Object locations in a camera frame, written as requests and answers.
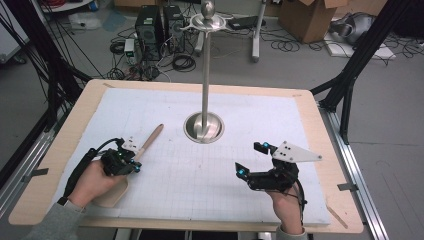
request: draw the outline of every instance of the black tape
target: black tape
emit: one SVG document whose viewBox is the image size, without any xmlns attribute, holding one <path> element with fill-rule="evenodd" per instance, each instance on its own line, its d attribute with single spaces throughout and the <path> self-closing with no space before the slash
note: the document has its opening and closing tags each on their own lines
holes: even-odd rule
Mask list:
<svg viewBox="0 0 424 240">
<path fill-rule="evenodd" d="M 337 187 L 339 188 L 340 191 L 349 190 L 349 191 L 353 192 L 353 191 L 359 190 L 358 186 L 356 184 L 351 184 L 351 183 L 338 184 Z"/>
<path fill-rule="evenodd" d="M 48 168 L 32 170 L 32 172 L 28 176 L 23 176 L 22 177 L 21 182 L 29 183 L 29 181 L 31 181 L 31 178 L 32 177 L 34 177 L 34 176 L 41 176 L 41 175 L 47 175 L 48 172 L 49 172 L 49 169 Z"/>
</svg>

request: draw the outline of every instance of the gray sleeve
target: gray sleeve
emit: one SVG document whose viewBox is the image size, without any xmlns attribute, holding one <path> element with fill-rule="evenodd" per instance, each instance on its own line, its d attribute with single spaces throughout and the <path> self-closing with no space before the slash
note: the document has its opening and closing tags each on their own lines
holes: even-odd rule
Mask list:
<svg viewBox="0 0 424 240">
<path fill-rule="evenodd" d="M 308 239 L 308 235 L 306 234 L 305 229 L 303 229 L 303 233 L 300 235 L 290 235 L 283 232 L 280 226 L 278 226 L 276 235 L 277 235 L 276 240 L 307 240 Z"/>
<path fill-rule="evenodd" d="M 76 230 L 84 213 L 53 204 L 43 221 L 34 226 L 31 232 L 22 240 L 76 240 Z"/>
</svg>

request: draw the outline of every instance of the computer tower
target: computer tower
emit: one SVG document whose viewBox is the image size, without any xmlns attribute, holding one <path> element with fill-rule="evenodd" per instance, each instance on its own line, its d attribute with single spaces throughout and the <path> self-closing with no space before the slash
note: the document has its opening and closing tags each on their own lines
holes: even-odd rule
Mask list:
<svg viewBox="0 0 424 240">
<path fill-rule="evenodd" d="M 185 27 L 185 19 L 179 6 L 163 7 L 165 39 L 168 40 L 170 53 L 181 53 L 185 50 L 185 35 L 181 28 Z"/>
<path fill-rule="evenodd" d="M 160 48 L 164 43 L 162 19 L 159 6 L 143 5 L 135 22 L 142 60 L 159 61 Z"/>
</svg>

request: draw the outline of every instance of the concrete floor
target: concrete floor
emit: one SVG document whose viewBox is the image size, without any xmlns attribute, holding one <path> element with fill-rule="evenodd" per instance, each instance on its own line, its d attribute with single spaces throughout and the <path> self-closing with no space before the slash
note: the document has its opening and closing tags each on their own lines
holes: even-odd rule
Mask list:
<svg viewBox="0 0 424 240">
<path fill-rule="evenodd" d="M 105 73 L 111 68 L 110 39 L 133 26 L 135 19 L 124 16 L 130 16 L 129 13 L 110 9 L 102 9 L 96 15 L 102 27 L 78 32 L 73 37 L 99 71 Z M 280 29 L 277 19 L 266 20 L 265 30 Z M 282 35 L 284 31 L 273 33 Z M 325 48 L 313 51 L 308 45 L 299 44 L 299 51 L 283 52 L 273 49 L 271 42 L 261 40 L 260 61 L 252 63 L 250 36 L 213 35 L 211 84 L 312 89 L 337 76 L 348 61 L 330 57 Z M 65 39 L 77 68 L 91 76 L 98 75 L 69 38 Z M 195 60 L 194 71 L 170 71 L 169 78 L 160 75 L 155 81 L 201 83 L 202 58 Z M 380 60 L 371 60 L 354 90 L 349 140 L 390 239 L 424 239 L 423 64 L 423 55 L 406 58 L 397 54 L 388 66 Z M 316 100 L 324 96 L 319 94 Z M 29 63 L 1 66 L 0 98 L 1 168 L 47 105 Z M 29 227 L 11 226 L 7 222 L 8 214 L 0 220 L 0 239 L 24 236 Z M 114 229 L 82 228 L 79 233 L 81 239 L 112 239 Z M 314 237 L 371 239 L 367 230 L 358 235 L 314 234 Z"/>
</svg>

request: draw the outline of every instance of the hand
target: hand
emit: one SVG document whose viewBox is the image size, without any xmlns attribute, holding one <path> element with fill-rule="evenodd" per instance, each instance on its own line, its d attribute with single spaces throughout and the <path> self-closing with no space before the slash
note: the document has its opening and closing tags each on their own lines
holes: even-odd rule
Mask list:
<svg viewBox="0 0 424 240">
<path fill-rule="evenodd" d="M 281 220 L 281 230 L 287 234 L 298 235 L 303 233 L 299 200 L 294 197 L 296 191 L 290 188 L 286 195 L 279 192 L 267 192 L 272 198 L 274 212 Z"/>
<path fill-rule="evenodd" d="M 106 193 L 124 178 L 126 178 L 125 175 L 107 176 L 103 171 L 103 163 L 99 160 L 92 161 L 79 178 L 68 199 L 79 207 L 85 207 L 94 198 Z"/>
</svg>

